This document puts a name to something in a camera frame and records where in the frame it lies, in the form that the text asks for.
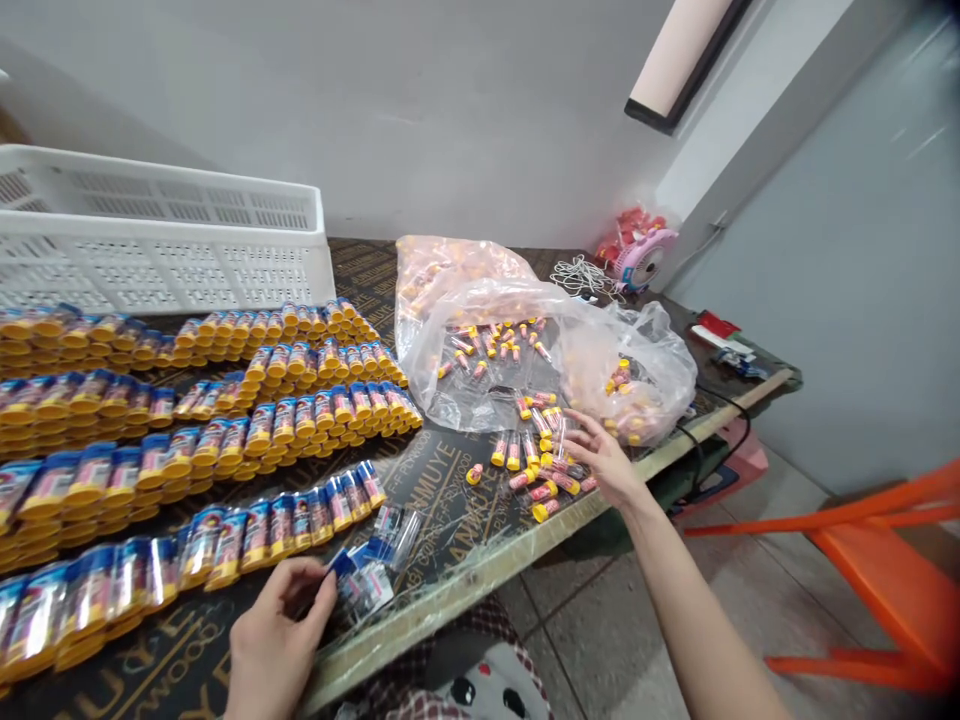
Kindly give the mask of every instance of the plastic bag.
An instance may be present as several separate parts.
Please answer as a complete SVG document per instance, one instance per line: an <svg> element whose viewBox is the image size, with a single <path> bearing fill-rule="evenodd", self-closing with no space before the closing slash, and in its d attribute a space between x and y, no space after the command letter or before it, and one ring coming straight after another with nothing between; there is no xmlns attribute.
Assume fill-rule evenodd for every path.
<svg viewBox="0 0 960 720"><path fill-rule="evenodd" d="M502 401L499 388L559 390L572 406L653 445L693 400L696 363L659 303L640 313L586 305L540 282L519 255L491 242L408 235L397 250L397 355L434 422L461 432L514 428L512 398ZM474 360L469 371L438 381L437 369L455 353L450 328L501 322L517 328L534 318L548 319L542 355L521 343L523 357L514 363L501 360L498 347L496 359L484 358L488 368L479 379ZM622 357L636 378L626 391L608 395Z"/></svg>

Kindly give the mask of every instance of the orange plastic chair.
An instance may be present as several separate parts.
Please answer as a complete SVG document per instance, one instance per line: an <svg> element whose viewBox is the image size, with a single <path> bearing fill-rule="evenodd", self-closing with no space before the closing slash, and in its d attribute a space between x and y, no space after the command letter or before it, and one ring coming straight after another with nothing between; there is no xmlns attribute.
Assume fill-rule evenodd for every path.
<svg viewBox="0 0 960 720"><path fill-rule="evenodd" d="M779 520L690 528L690 537L803 532L837 566L899 648L768 657L775 673L946 693L960 669L960 588L893 528L960 517L960 459L865 500Z"/></svg>

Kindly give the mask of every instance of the gray wall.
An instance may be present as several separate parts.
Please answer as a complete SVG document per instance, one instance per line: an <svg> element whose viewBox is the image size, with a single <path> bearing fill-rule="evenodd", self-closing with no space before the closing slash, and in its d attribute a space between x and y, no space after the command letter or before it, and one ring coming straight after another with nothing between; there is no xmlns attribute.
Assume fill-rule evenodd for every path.
<svg viewBox="0 0 960 720"><path fill-rule="evenodd" d="M960 455L960 42L926 12L668 289L798 365L761 438L827 489Z"/></svg>

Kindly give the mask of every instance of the white cord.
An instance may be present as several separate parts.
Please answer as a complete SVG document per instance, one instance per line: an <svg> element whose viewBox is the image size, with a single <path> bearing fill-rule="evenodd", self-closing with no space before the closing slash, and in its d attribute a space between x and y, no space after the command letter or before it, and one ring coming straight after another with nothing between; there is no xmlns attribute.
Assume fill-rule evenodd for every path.
<svg viewBox="0 0 960 720"><path fill-rule="evenodd" d="M604 295L610 300L623 301L623 296L617 292L617 283L607 277L603 270L593 263L587 262L583 255L577 255L572 263L557 261L553 266L550 279L571 295L579 295L583 290L590 294Z"/></svg>

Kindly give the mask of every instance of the plastic crate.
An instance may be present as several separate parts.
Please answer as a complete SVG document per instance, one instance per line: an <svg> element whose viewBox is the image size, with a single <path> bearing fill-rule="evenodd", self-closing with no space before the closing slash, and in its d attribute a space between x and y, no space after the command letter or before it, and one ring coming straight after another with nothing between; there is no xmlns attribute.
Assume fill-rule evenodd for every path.
<svg viewBox="0 0 960 720"><path fill-rule="evenodd" d="M0 307L149 315L334 297L315 187L0 147Z"/></svg>

